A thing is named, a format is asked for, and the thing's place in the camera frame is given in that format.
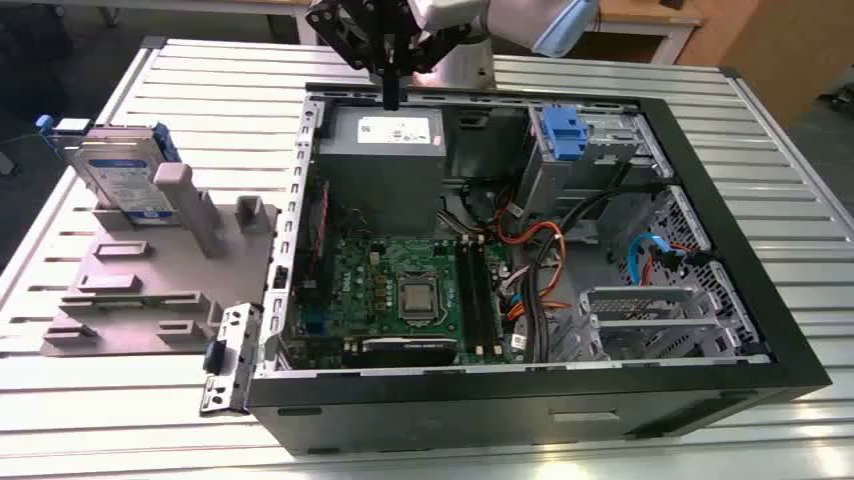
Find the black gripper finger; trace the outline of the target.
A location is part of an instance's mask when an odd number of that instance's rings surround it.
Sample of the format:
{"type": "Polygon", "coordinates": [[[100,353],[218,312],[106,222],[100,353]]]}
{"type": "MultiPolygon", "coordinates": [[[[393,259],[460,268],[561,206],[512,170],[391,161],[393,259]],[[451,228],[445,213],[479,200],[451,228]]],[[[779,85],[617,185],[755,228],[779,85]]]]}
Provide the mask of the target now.
{"type": "Polygon", "coordinates": [[[305,20],[320,39],[355,70],[367,70],[381,87],[383,108],[392,110],[393,34],[367,33],[340,7],[340,1],[312,1],[305,20]]]}
{"type": "Polygon", "coordinates": [[[405,99],[401,80],[413,73],[429,73],[461,41],[461,28],[448,27],[415,41],[415,32],[397,32],[392,41],[392,110],[405,99]]]}

